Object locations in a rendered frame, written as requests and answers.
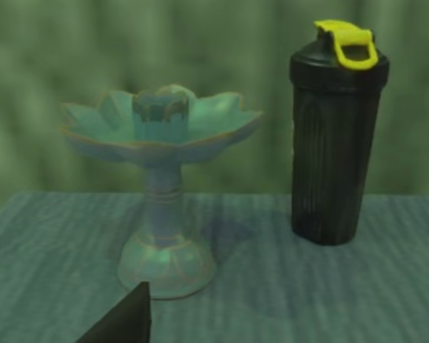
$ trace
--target yellow handle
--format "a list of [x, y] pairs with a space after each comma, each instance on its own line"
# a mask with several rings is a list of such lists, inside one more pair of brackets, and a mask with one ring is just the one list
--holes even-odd
[[[378, 63], [378, 54], [370, 30], [360, 29], [356, 25], [339, 20], [315, 21], [315, 25], [324, 32], [332, 32], [335, 55], [338, 62], [345, 68], [366, 70]], [[352, 45], [366, 46], [369, 58], [363, 61], [355, 61], [347, 58], [342, 48]]]

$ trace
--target shaker bottle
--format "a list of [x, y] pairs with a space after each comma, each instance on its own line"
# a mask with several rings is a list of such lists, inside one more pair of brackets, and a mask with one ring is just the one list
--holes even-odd
[[316, 21], [317, 38], [291, 57], [294, 85], [292, 230], [320, 245], [356, 233], [389, 61], [373, 33]]

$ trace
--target lotus-shaped candle holder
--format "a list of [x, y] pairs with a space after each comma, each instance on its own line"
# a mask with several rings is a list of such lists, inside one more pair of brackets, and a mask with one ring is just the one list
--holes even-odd
[[216, 264], [207, 240], [182, 208], [181, 166], [208, 161], [247, 138], [262, 113], [242, 109], [233, 92], [198, 99], [178, 85], [138, 95], [106, 93], [97, 108], [64, 104], [62, 131], [81, 154], [144, 168], [145, 208], [122, 250], [120, 282], [149, 282], [153, 299], [184, 297], [205, 287]]

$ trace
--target green background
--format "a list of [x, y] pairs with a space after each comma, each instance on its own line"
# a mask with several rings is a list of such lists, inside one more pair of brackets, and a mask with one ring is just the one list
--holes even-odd
[[15, 192], [135, 192], [134, 166], [78, 156], [60, 102], [179, 83], [240, 91], [266, 113], [250, 139], [184, 168], [189, 192], [287, 192], [292, 52], [318, 19], [375, 31], [391, 60], [367, 192], [429, 194], [429, 0], [0, 0], [0, 207]]

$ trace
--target table surface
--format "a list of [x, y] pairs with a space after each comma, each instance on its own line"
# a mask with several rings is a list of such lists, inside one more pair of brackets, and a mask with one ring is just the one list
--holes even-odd
[[[290, 198], [188, 194], [219, 270], [152, 302], [152, 343], [428, 343], [429, 197], [366, 196], [354, 241], [296, 237]], [[21, 193], [0, 212], [0, 343], [74, 342], [125, 291], [138, 194]]]

